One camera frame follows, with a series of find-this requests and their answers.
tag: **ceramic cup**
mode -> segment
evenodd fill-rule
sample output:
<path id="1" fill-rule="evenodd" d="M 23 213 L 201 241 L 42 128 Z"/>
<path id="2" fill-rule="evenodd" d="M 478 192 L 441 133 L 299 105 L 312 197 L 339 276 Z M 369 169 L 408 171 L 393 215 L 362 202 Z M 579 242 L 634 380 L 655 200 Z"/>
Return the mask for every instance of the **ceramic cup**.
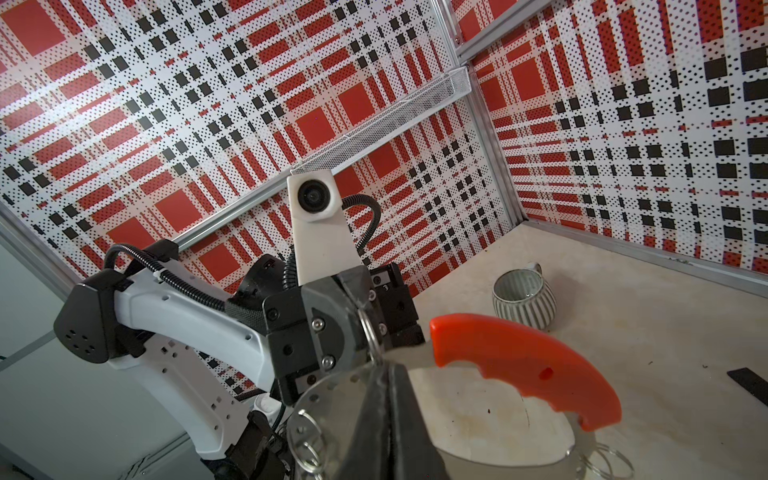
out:
<path id="1" fill-rule="evenodd" d="M 543 330 L 554 319 L 557 308 L 538 263 L 509 271 L 493 285 L 493 310 L 499 318 Z"/>

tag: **gray wall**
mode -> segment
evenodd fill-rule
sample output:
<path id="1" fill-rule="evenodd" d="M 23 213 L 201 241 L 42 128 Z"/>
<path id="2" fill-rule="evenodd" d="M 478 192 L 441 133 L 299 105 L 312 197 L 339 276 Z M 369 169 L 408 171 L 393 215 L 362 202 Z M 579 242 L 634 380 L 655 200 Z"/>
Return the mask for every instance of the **gray wall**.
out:
<path id="1" fill-rule="evenodd" d="M 50 331 L 60 308 L 0 247 L 0 355 Z M 55 480 L 112 480 L 182 433 L 129 376 L 56 340 L 0 371 L 0 392 L 0 445 Z"/>

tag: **camera lens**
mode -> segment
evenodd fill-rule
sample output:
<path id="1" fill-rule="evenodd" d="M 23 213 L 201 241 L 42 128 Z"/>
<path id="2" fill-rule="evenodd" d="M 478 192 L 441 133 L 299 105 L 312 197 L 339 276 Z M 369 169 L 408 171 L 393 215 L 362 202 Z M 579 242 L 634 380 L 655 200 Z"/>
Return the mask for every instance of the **camera lens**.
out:
<path id="1" fill-rule="evenodd" d="M 322 212 L 331 201 L 331 193 L 328 187 L 323 182 L 317 180 L 307 180 L 301 184 L 298 197 L 299 205 L 311 214 Z"/>

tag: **orange knife handle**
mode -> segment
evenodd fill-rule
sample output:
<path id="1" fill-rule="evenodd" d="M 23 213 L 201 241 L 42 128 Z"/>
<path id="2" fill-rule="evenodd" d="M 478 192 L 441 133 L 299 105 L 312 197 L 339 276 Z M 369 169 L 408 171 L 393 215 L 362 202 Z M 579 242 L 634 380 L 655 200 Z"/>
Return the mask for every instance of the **orange knife handle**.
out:
<path id="1" fill-rule="evenodd" d="M 520 395 L 546 400 L 556 412 L 575 412 L 593 432 L 621 421 L 616 392 L 598 370 L 563 342 L 520 323 L 455 313 L 429 323 L 437 366 L 463 360 L 487 379 L 514 386 Z"/>

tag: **cup handle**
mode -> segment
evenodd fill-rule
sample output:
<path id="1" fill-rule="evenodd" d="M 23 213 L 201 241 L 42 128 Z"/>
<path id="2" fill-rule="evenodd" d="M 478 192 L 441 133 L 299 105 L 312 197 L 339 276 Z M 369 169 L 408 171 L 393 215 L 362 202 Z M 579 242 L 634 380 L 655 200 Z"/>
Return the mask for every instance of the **cup handle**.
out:
<path id="1" fill-rule="evenodd" d="M 539 275 L 541 275 L 541 265 L 538 264 L 538 262 L 531 262 L 528 265 L 525 266 L 528 270 L 536 270 Z"/>

